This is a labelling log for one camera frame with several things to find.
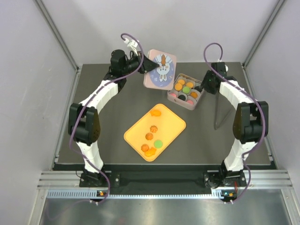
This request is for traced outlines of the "black sandwich cookie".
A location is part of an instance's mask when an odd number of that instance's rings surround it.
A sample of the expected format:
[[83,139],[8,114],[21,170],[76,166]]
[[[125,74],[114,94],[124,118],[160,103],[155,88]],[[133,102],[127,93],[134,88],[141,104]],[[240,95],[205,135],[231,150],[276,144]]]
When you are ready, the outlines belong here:
[[203,87],[202,86],[196,86],[194,89],[196,91],[198,91],[199,93],[202,93],[202,91],[203,91]]
[[179,96],[178,96],[178,99],[185,101],[185,100],[186,100],[186,97],[185,97],[184,95],[179,95]]

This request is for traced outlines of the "silver tin lid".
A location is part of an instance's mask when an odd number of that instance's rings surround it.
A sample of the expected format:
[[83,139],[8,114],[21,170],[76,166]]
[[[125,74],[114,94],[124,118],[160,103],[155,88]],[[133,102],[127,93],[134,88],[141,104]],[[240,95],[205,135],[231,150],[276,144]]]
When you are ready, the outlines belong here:
[[177,57],[170,53],[151,49],[148,58],[158,64],[152,71],[147,71],[143,84],[146,88],[158,90],[171,90],[173,88]]

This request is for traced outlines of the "pink cookie tin box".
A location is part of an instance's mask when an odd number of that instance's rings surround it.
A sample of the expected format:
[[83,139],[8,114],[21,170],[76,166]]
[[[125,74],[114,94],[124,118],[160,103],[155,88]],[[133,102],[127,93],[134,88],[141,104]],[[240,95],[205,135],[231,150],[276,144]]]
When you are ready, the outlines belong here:
[[[192,82],[194,84],[194,87],[191,89],[191,91],[189,92],[189,94],[183,93],[182,90],[181,91],[176,91],[174,89],[174,86],[175,86],[175,84],[177,84],[177,80],[179,80],[179,79],[185,80],[185,85],[183,85],[183,87],[186,86],[187,82]],[[184,108],[192,111],[192,110],[194,110],[196,108],[196,106],[200,102],[200,99],[202,98],[203,93],[205,92],[203,90],[202,93],[199,93],[198,91],[196,91],[194,89],[196,86],[201,86],[201,83],[202,83],[202,81],[197,80],[195,78],[192,78],[192,77],[190,77],[188,75],[179,74],[175,78],[175,80],[174,80],[173,88],[167,92],[167,98],[171,102],[176,103],[176,104],[178,104],[178,105],[180,105],[180,106],[182,106],[182,107],[184,107]],[[198,98],[197,99],[195,99],[195,98],[193,98],[193,97],[190,96],[190,93],[193,92],[193,91],[198,94]],[[175,93],[177,95],[177,98],[170,96],[171,93]],[[183,101],[183,100],[178,99],[179,95],[184,95],[186,97],[186,100]],[[194,105],[191,105],[191,104],[187,103],[187,100],[192,100],[194,102]]]

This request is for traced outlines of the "round tan dotted biscuit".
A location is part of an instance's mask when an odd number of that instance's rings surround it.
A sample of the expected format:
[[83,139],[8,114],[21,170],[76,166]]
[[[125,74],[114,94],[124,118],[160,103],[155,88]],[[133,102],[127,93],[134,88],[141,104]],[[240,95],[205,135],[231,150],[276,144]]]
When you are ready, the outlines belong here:
[[179,80],[177,80],[177,83],[179,83],[179,84],[181,84],[181,85],[185,85],[185,80],[179,79]]

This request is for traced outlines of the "metal serving tongs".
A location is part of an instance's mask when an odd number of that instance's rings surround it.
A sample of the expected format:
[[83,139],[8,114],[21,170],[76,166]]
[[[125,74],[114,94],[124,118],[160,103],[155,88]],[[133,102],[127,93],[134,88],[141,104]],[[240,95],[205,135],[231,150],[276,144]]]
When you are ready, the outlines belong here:
[[216,94],[215,98],[215,111],[214,111],[214,130],[218,130],[223,126],[223,124],[226,122],[227,118],[229,117],[232,109],[228,108],[228,111],[225,112],[222,109],[222,104],[221,104],[221,97],[220,94]]

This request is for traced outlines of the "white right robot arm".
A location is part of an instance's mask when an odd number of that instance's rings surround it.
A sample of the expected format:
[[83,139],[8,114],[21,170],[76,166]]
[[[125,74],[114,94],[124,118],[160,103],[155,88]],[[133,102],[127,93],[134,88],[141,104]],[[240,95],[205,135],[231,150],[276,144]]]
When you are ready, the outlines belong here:
[[214,62],[210,67],[201,88],[210,94],[222,95],[235,109],[232,126],[234,142],[218,172],[205,173],[205,184],[210,188],[244,185],[245,160],[268,133],[269,106],[245,92],[234,77],[227,76],[225,63]]

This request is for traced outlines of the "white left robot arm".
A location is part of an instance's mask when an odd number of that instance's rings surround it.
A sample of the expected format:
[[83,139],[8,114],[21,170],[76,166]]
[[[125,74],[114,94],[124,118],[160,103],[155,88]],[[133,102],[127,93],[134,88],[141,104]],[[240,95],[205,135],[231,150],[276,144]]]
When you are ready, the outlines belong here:
[[108,187],[110,181],[103,171],[103,160],[98,149],[100,136],[99,113],[104,106],[125,86],[127,77],[138,72],[145,74],[159,67],[159,64],[147,58],[143,52],[114,50],[110,66],[100,85],[85,100],[73,103],[69,108],[68,134],[69,144],[76,143],[78,153],[84,159],[84,168],[80,176],[80,187]]

